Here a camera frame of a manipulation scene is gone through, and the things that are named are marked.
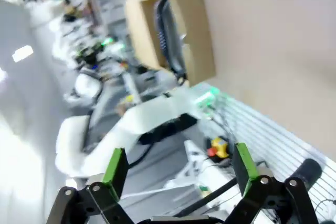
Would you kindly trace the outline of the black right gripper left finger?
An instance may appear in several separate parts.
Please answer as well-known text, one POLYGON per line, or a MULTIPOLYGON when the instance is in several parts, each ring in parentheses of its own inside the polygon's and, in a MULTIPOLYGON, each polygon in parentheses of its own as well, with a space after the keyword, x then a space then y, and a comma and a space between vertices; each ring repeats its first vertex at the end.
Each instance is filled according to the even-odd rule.
POLYGON ((100 182, 77 190, 59 189, 47 223, 88 223, 91 216, 100 215, 105 223, 131 223, 131 218, 119 205, 129 169, 123 148, 116 148, 100 182))

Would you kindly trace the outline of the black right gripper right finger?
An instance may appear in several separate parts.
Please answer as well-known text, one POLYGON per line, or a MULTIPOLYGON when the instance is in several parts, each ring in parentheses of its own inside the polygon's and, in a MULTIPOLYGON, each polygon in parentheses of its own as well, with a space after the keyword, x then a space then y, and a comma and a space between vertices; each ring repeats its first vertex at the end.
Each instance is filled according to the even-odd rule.
POLYGON ((261 174, 245 143, 234 147, 233 169, 242 199, 226 223, 253 223, 258 214, 272 210, 280 223, 318 223, 305 183, 291 176, 284 182, 261 174))

